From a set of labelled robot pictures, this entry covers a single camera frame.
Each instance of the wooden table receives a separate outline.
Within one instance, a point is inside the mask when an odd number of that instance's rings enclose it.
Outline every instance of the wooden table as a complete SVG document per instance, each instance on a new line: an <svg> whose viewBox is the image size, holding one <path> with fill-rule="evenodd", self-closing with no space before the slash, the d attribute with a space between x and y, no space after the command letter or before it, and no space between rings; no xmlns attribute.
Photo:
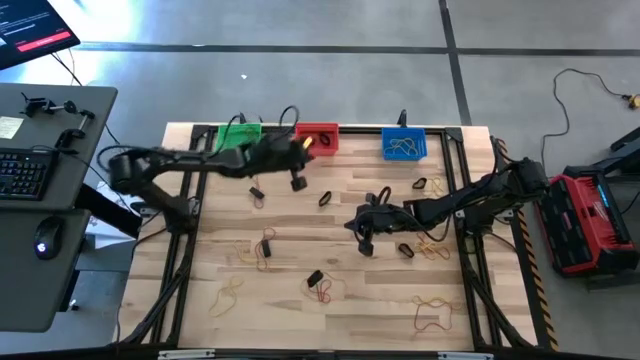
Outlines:
<svg viewBox="0 0 640 360"><path fill-rule="evenodd" d="M163 146L187 149L190 123L169 123ZM489 173L493 153L486 127L463 127L468 165L473 181ZM289 173L260 175L266 194L264 207L256 209L249 188L251 179L225 179L209 174L189 282L179 345L182 348L277 348L340 350L470 350L472 340L453 229L442 243L451 258L429 260L420 254L404 259L396 250L400 242L414 244L415 233L380 235L374 239L371 258L357 251L352 232L343 224L354 217L364 203L365 193L378 193L384 186L393 190L390 202L435 197L432 191L412 190L420 177L441 179L447 193L442 148L439 140L428 138L429 155L420 162L386 162L380 150L379 135L342 135L340 150L334 157L318 158L303 174L308 187L293 193ZM462 186L456 152L452 148L458 188ZM198 176L191 189L195 191ZM178 194L182 174L167 173L156 183ZM318 200L332 191L328 206ZM141 236L164 226L161 217L144 228ZM270 242L273 256L270 272L256 269L238 257L235 245L253 249L261 240L263 228L277 231ZM432 231L442 234L444 226ZM494 231L512 240L508 226L496 223ZM140 245L135 253L120 311L123 337L147 313L158 296L164 268L168 234L158 235ZM500 241L486 237L486 257L496 302L513 325L530 342L536 343L529 304L518 258ZM252 253L244 255L255 259ZM343 279L346 288L334 281L329 293L332 301L321 304L305 297L301 281L320 269ZM237 289L238 301L228 313L209 315L218 290L233 277L244 284ZM412 298L442 297L457 310L451 317L445 306L423 307L419 325L435 321L452 329L430 326L417 333L413 321L416 305ZM231 298L221 296L214 311L224 310ZM490 339L486 311L477 300L485 339ZM166 337L174 300L165 318Z"/></svg>

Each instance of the keyboard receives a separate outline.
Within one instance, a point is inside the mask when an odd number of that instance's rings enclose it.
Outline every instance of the keyboard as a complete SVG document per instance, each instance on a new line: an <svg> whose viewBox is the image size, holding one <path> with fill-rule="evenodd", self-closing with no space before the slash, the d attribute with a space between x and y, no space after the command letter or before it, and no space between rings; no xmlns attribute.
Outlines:
<svg viewBox="0 0 640 360"><path fill-rule="evenodd" d="M42 200L57 151L0 148L0 200Z"/></svg>

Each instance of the gray desk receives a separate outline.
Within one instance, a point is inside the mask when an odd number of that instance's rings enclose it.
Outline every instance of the gray desk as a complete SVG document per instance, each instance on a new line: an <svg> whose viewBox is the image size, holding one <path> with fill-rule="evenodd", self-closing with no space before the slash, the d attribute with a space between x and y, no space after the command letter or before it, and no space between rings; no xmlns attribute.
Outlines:
<svg viewBox="0 0 640 360"><path fill-rule="evenodd" d="M0 83L0 116L23 118L12 139L0 139L0 148L53 147L66 129L78 128L79 115L58 111L38 112L32 118L20 114L24 98L44 97L56 105L73 101L96 118L85 125L84 139L70 147L78 159L90 163L96 151L117 91L105 87L48 86ZM77 271L80 245L91 215L137 238L140 217L123 210L83 183L88 170L78 159L60 155L42 201L0 201L0 331L46 331L56 311L70 294ZM52 260L39 260L33 250L35 230L44 218L65 219L63 246Z"/></svg>
<svg viewBox="0 0 640 360"><path fill-rule="evenodd" d="M56 215L65 221L62 248L51 260L40 260L33 249L34 232L51 212L0 212L0 331L44 332L51 326L72 277L87 210Z"/></svg>
<svg viewBox="0 0 640 360"><path fill-rule="evenodd" d="M90 163L118 91L115 88L91 86L0 84L0 116L24 119L13 139L0 139L0 148L30 148L34 145L53 147L60 133L77 128L82 121L80 115L66 111L58 111L54 115L38 112L33 118L28 118L20 114L25 104L21 92L28 97L51 99L56 105L71 100L78 110L87 109L96 114L96 118L85 125L86 137L74 140L71 144L71 148L78 150L77 157ZM71 209L87 170L79 161L61 156L42 201L3 200L0 201L0 209Z"/></svg>

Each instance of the concrete floor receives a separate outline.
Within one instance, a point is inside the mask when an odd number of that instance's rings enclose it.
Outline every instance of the concrete floor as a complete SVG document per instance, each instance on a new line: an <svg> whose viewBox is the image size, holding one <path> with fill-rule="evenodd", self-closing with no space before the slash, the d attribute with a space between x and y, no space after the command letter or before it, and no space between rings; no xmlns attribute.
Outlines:
<svg viewBox="0 0 640 360"><path fill-rule="evenodd" d="M447 45L438 0L51 0L85 42L172 45ZM635 0L449 0L459 47L640 49ZM303 121L389 123L406 108L414 124L460 124L452 71L440 54L73 52L86 85L119 90L109 120L123 143L160 143L168 121L224 121L242 110L276 119L297 104ZM68 52L61 53L70 64ZM640 92L640 57L460 56L474 125L503 138L512 157L540 158L540 136L562 131L552 78L566 67L597 72L614 91ZM69 84L52 58L0 72L2 82ZM547 173L601 159L638 126L631 112L593 79L565 74L558 95L571 132L547 145ZM110 144L103 137L101 146ZM89 174L89 184L97 177ZM626 206L632 187L615 189ZM626 221L634 228L640 211ZM640 287L588 293L549 267L536 221L528 216L538 265L564 351L640 358ZM44 334L0 333L0 352L86 347L111 340L129 247L92 253L76 298L83 310L59 314Z"/></svg>

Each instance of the monitor screen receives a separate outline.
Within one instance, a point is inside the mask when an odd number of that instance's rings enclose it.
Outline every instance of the monitor screen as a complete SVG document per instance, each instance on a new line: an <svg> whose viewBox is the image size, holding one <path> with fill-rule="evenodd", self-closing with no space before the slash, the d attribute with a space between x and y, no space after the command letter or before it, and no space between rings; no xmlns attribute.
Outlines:
<svg viewBox="0 0 640 360"><path fill-rule="evenodd" d="M0 70L78 44L47 0L0 0Z"/></svg>

